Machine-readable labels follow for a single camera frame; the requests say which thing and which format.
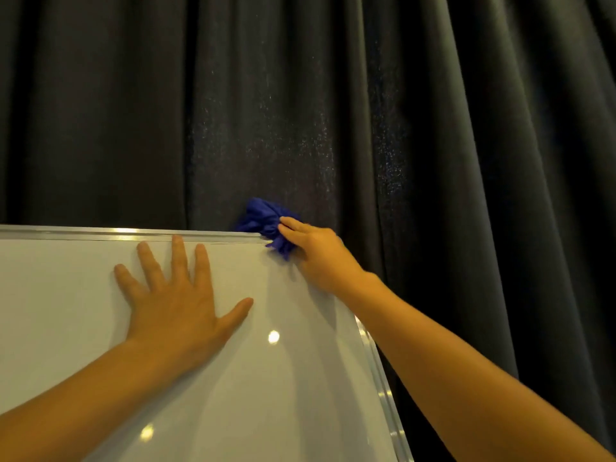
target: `black curtain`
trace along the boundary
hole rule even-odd
[[[0,0],[0,220],[261,196],[616,443],[616,0]],[[395,375],[416,460],[448,457]]]

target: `cleaning rag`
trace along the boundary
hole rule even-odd
[[[286,261],[295,245],[288,241],[278,230],[282,216],[299,220],[296,214],[273,202],[252,198],[246,206],[246,214],[235,227],[235,232],[258,232],[272,240],[267,246],[275,248]]]

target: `crumpled blue cloth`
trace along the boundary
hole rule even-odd
[[[268,247],[275,248],[286,261],[295,245],[288,241],[278,230],[280,218],[293,217],[300,220],[297,214],[293,214],[273,202],[252,198],[246,206],[246,214],[235,227],[235,232],[258,232],[272,240]]]

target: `person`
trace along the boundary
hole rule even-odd
[[[332,230],[288,217],[279,230],[298,246],[306,279],[339,297],[364,324],[456,460],[615,460],[553,406],[364,271]],[[196,247],[191,282],[181,237],[172,245],[169,280],[148,245],[138,246],[149,288],[126,267],[115,267],[132,307],[126,340],[1,415],[3,461],[85,457],[148,399],[205,364],[242,323],[252,299],[217,318],[205,247]]]

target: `white board surface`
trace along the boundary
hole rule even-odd
[[[264,241],[211,240],[187,239],[190,262],[204,241],[217,313],[251,296],[248,318],[208,365],[148,404],[88,460],[398,460],[350,311],[307,286]],[[169,241],[149,241],[166,273]],[[137,243],[0,240],[0,413],[125,337],[130,310],[112,270],[124,263],[143,280]]]

